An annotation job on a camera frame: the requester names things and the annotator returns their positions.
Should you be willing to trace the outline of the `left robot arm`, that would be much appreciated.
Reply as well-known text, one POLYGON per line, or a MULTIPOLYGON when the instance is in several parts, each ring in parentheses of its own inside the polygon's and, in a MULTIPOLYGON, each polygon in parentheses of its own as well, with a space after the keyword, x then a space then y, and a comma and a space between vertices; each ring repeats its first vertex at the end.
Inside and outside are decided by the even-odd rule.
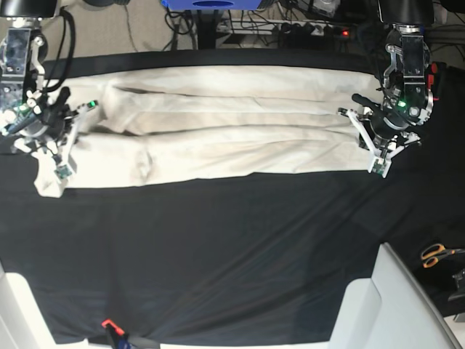
POLYGON ((392 159, 421 137, 413 132, 432 114, 432 58, 424 28, 434 23, 431 1, 379 1, 379 20, 391 27, 385 50, 390 63, 377 78, 383 100, 376 103, 354 94, 363 112, 340 108, 359 132, 360 147, 368 150, 368 172, 386 177, 392 159))

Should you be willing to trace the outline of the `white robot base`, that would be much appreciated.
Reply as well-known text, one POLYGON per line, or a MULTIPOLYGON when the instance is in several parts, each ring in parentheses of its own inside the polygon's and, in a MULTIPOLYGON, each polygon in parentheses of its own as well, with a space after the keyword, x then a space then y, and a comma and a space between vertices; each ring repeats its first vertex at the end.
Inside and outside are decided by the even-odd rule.
POLYGON ((25 278, 1 270, 1 347, 88 348, 89 343, 57 344, 25 278))
POLYGON ((371 277, 349 283, 329 348, 460 348, 451 328, 394 249, 379 247, 371 277))

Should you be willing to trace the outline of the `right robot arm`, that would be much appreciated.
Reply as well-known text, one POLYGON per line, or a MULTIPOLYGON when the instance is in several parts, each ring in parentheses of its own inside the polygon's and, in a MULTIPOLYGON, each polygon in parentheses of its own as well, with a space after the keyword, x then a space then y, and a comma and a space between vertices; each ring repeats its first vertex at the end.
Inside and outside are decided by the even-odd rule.
POLYGON ((14 149, 38 160, 53 180, 63 183, 76 172, 71 150, 85 115, 96 100, 71 109, 70 73, 76 46, 73 16, 60 1, 2 1, 1 17, 10 20, 1 41, 1 136, 15 139, 14 149), (65 67, 53 84, 43 62, 48 43, 41 29, 45 19, 61 17, 70 34, 65 67))

